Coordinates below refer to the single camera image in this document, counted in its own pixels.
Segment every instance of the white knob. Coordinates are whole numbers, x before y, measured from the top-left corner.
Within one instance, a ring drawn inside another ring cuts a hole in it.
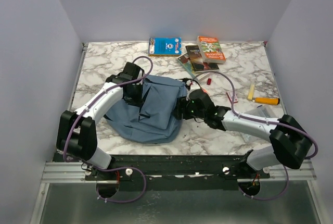
[[[125,173],[126,175],[130,176],[131,174],[133,174],[133,170],[131,168],[126,168]]]

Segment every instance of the orange book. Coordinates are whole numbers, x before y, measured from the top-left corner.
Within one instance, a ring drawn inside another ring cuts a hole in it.
[[[198,36],[197,43],[204,62],[217,64],[225,63],[225,56],[217,38]]]

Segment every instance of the yellow marker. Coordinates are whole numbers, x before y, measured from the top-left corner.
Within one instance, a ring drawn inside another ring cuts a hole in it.
[[[253,99],[254,86],[255,86],[255,83],[251,82],[250,89],[249,89],[249,94],[248,94],[248,100],[250,100],[250,101]]]
[[[256,102],[256,103],[262,103],[262,104],[278,105],[280,103],[280,98],[257,97],[257,98],[253,98],[252,101]]]

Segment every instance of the yellow handle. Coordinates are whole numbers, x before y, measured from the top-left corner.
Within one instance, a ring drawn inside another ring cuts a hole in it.
[[[270,105],[278,105],[280,103],[279,98],[265,98],[265,97],[257,97],[254,99],[256,103],[262,104],[270,104]]]

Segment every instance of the blue book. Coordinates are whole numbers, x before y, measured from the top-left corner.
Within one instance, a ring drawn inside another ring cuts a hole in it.
[[[181,38],[150,38],[148,56],[179,56],[181,47]]]

